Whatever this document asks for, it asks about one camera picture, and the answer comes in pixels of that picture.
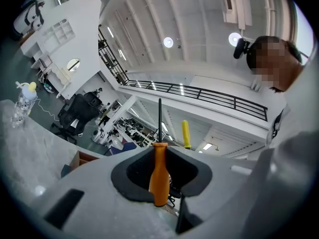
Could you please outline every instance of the balcony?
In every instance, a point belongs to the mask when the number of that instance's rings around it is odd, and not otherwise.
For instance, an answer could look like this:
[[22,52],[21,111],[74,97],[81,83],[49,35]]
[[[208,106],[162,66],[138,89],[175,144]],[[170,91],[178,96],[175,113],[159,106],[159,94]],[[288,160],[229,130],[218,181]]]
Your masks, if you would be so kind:
[[153,81],[132,81],[128,78],[120,63],[114,56],[102,32],[99,30],[99,55],[107,66],[113,77],[122,86],[148,89],[165,92],[168,94],[180,95],[186,98],[197,99],[211,104],[227,107],[263,121],[267,120],[267,107],[252,101],[232,96],[229,94],[192,87],[182,84],[172,84]]

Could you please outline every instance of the blue floor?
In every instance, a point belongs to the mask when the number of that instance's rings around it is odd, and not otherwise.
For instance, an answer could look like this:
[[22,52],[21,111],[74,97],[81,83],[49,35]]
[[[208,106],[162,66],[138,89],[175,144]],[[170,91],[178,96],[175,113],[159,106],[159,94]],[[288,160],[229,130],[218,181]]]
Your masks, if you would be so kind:
[[[36,82],[37,83],[37,95],[41,99],[40,105],[44,110],[49,111],[52,115],[55,115],[58,120],[58,113],[64,105],[62,98],[57,99],[57,93],[48,93],[43,85],[38,82],[36,76],[38,70],[31,69],[32,62],[30,58],[23,55],[19,48],[18,42],[12,41],[11,39],[5,39],[0,45],[0,100],[9,99],[16,102],[17,97],[20,93],[20,89],[16,88],[15,82]],[[50,126],[53,122],[59,124],[58,121],[54,121],[54,118],[42,111],[38,105],[39,101],[32,108],[30,117],[39,123],[47,130],[54,132]],[[85,127],[82,137],[75,137],[77,139],[77,145],[94,151],[99,154],[104,154],[107,151],[107,147],[100,144],[96,144],[91,140],[91,135],[96,129],[94,121],[91,121]]]

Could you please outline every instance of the gray countertop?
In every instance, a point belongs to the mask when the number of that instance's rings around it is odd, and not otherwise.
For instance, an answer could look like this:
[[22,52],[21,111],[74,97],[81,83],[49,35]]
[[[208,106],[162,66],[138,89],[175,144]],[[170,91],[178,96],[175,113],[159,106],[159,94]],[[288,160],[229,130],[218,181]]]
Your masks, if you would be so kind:
[[0,101],[0,173],[12,196],[25,204],[34,200],[37,186],[46,189],[61,179],[63,166],[78,150],[105,157],[57,137],[31,118],[13,128],[13,109],[12,101]]

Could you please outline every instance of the clear bottle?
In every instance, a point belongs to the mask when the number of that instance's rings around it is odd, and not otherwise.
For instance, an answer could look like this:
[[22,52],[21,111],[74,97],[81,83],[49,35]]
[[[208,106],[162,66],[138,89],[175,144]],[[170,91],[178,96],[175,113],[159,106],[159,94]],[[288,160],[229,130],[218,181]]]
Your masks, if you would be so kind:
[[30,84],[23,83],[22,85],[23,87],[19,94],[18,101],[15,103],[13,117],[11,118],[13,127],[23,125],[24,120],[29,116],[37,97],[35,82],[31,82]]

